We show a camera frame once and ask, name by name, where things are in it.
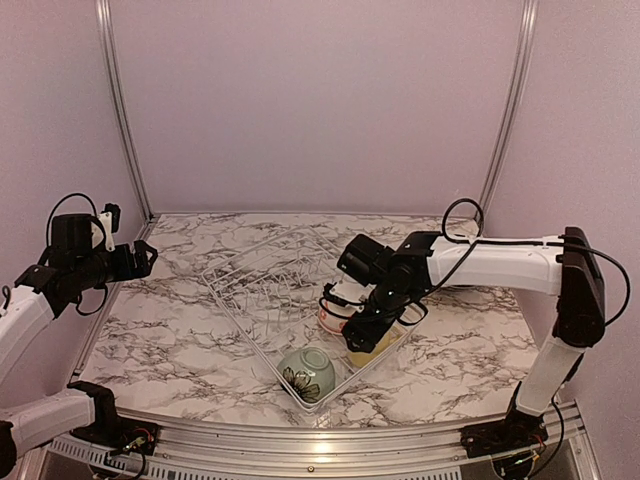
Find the yellow mug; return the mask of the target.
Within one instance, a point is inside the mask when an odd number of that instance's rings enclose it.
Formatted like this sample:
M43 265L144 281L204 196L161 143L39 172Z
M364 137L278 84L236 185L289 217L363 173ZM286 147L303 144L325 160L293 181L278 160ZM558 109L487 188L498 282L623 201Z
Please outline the yellow mug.
M363 368L371 361L375 360L379 355L384 353L400 336L401 332L396 328L392 328L382 337L372 352L366 353L349 351L347 353L347 359L353 367L358 369Z

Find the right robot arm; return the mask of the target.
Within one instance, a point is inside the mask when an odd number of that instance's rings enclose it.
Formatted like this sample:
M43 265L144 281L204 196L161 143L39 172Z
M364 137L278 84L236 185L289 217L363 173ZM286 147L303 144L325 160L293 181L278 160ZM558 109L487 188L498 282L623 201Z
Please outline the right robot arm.
M555 320L501 419L495 438L515 448L541 416L585 352L606 330L604 281L579 228L560 236L492 239L415 231L397 247L359 234L342 251L338 269L370 293L342 329L347 347L370 353L411 304L441 290L522 292L554 298Z

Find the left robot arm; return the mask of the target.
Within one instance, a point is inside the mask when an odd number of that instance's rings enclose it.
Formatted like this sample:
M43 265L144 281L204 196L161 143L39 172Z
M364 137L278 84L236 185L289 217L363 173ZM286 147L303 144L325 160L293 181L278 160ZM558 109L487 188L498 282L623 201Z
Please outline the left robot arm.
M87 290L148 277L158 257L144 240L115 244L120 209L108 203L101 213L53 216L48 244L5 291L1 306L1 375L7 377L34 340ZM79 431L91 440L119 446L126 423L113 392L76 381L57 393L1 413L1 473L7 475L27 452L55 437Z

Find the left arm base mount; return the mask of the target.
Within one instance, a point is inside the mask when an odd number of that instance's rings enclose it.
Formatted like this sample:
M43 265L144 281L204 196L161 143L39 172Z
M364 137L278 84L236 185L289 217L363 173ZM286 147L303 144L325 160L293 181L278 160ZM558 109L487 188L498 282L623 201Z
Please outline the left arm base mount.
M112 449L112 455L154 453L159 426L153 422L135 420L118 414L114 393L106 387L86 381L75 381L67 385L93 400L95 419L88 426L70 432L78 439Z

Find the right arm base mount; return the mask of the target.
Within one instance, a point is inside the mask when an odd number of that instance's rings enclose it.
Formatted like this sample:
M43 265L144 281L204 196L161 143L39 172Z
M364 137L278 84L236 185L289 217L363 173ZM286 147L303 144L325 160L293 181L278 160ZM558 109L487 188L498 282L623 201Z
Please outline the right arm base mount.
M460 444L469 458L525 448L548 439L543 416L517 409L515 392L503 418L467 425L460 430Z

